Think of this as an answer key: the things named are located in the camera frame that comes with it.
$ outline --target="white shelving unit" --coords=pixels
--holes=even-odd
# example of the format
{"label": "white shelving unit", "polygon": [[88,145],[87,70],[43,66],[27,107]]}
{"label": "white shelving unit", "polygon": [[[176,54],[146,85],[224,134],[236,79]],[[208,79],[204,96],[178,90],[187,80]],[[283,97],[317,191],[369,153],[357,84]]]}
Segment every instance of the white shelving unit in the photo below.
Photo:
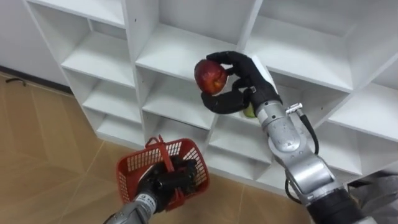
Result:
{"label": "white shelving unit", "polygon": [[398,161],[396,0],[24,2],[101,139],[189,138],[211,172],[284,195],[256,119],[211,113],[194,81],[207,54],[237,50],[271,71],[286,106],[303,103],[339,180]]}

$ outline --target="red basket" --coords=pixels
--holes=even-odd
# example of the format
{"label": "red basket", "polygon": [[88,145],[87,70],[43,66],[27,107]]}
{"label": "red basket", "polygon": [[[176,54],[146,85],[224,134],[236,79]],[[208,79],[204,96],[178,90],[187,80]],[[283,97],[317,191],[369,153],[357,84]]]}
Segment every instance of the red basket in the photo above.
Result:
{"label": "red basket", "polygon": [[137,194],[139,180],[150,166],[164,161],[167,170],[169,172],[174,171],[170,156],[179,156],[184,160],[195,159],[197,161],[197,176],[195,179],[197,191],[186,197],[181,190],[176,190],[176,194],[167,205],[166,211],[183,205],[186,199],[192,198],[207,190],[210,179],[209,173],[205,160],[201,156],[197,145],[190,139],[164,142],[159,135],[159,139],[150,138],[144,150],[125,156],[118,162],[116,177],[119,182],[119,193],[122,201],[124,203],[129,203],[134,200]]}

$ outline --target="apple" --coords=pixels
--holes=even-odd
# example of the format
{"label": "apple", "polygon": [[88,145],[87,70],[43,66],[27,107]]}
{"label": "apple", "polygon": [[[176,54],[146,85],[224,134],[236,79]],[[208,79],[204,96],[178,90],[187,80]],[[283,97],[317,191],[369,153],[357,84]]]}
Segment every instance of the apple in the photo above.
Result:
{"label": "apple", "polygon": [[225,69],[211,60],[201,60],[195,65],[195,80],[205,93],[219,93],[224,88],[227,77]]}

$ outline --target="cable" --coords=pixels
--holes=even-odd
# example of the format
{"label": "cable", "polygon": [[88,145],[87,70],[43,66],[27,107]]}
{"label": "cable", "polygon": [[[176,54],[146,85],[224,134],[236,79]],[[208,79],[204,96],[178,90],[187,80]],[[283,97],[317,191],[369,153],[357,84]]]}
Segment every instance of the cable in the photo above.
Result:
{"label": "cable", "polygon": [[286,193],[286,195],[287,195],[287,197],[289,199],[291,199],[292,201],[294,201],[297,204],[301,204],[301,201],[299,199],[293,197],[293,195],[290,193],[290,191],[289,191],[289,181],[287,179],[285,180],[285,193]]}
{"label": "cable", "polygon": [[[317,135],[315,134],[314,129],[312,128],[312,125],[311,125],[310,121],[307,118],[307,115],[305,115],[305,114],[300,115],[300,120],[304,124],[304,126],[306,127],[308,132],[310,133],[311,138],[313,139],[313,143],[315,145],[314,153],[315,153],[315,155],[318,155],[319,154],[318,138],[317,138]],[[299,199],[293,197],[293,195],[290,193],[290,191],[289,191],[289,181],[287,179],[285,180],[285,193],[286,193],[286,195],[287,195],[287,197],[289,199],[291,199],[295,203],[301,204],[301,201]]]}
{"label": "cable", "polygon": [[304,124],[304,126],[307,128],[308,132],[311,135],[311,138],[313,139],[313,143],[315,145],[315,155],[319,154],[319,142],[318,142],[318,138],[317,135],[315,134],[314,129],[312,128],[312,125],[310,123],[310,121],[307,118],[307,115],[303,114],[300,116],[300,120],[301,122]]}

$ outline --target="floor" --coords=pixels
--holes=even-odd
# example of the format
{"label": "floor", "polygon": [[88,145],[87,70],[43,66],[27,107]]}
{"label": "floor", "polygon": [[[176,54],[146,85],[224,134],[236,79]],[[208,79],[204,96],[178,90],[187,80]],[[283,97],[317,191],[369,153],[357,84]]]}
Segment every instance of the floor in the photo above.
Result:
{"label": "floor", "polygon": [[[122,204],[117,160],[131,150],[97,139],[74,97],[0,73],[0,223],[103,223]],[[211,186],[150,223],[309,223],[284,197],[211,176]]]}

